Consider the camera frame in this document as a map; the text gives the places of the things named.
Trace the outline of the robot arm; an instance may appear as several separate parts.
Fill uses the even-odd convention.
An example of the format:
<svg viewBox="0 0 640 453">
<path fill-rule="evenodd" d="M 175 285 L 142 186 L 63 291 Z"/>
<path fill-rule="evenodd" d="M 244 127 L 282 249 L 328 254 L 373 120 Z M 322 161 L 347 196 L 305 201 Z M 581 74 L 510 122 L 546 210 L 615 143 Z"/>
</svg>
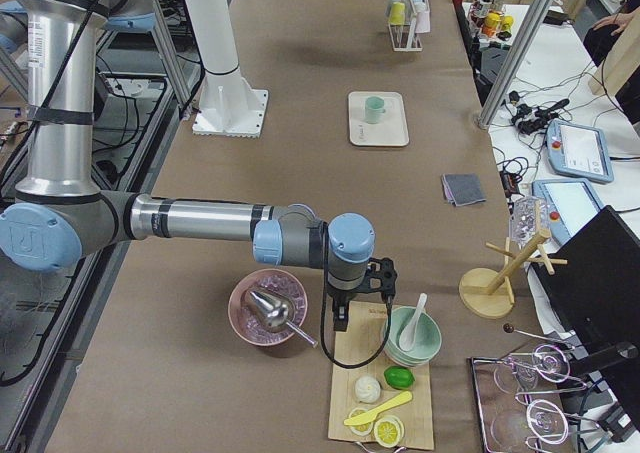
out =
<svg viewBox="0 0 640 453">
<path fill-rule="evenodd" d="M 26 42 L 28 134 L 1 173 L 1 250 L 52 273 L 118 243 L 248 241 L 263 264 L 324 274 L 333 325 L 370 291 L 375 234 L 356 213 L 307 206 L 168 199 L 141 192 L 198 87 L 201 133 L 256 137 L 268 94 L 239 69 L 227 0 L 181 0 L 202 71 L 187 81 L 159 0 L 15 0 Z"/>
</svg>

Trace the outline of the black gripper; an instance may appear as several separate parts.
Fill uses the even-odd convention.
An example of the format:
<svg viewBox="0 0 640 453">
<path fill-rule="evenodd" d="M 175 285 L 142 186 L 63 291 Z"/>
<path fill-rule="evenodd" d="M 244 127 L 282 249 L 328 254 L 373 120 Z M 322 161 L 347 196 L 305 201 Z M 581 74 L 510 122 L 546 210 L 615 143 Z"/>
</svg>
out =
<svg viewBox="0 0 640 453">
<path fill-rule="evenodd" d="M 333 328 L 346 331 L 348 328 L 349 302 L 358 294 L 355 282 L 345 282 L 337 278 L 326 281 L 326 291 L 332 301 Z"/>
</svg>

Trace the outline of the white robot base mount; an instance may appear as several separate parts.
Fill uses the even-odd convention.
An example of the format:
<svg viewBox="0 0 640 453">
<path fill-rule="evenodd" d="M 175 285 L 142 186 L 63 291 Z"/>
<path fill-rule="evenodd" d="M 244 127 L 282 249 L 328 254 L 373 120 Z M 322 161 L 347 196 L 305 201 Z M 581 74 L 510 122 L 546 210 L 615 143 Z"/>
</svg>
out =
<svg viewBox="0 0 640 453">
<path fill-rule="evenodd" d="M 269 92 L 244 78 L 227 0 L 185 0 L 204 68 L 193 132 L 257 138 Z"/>
</svg>

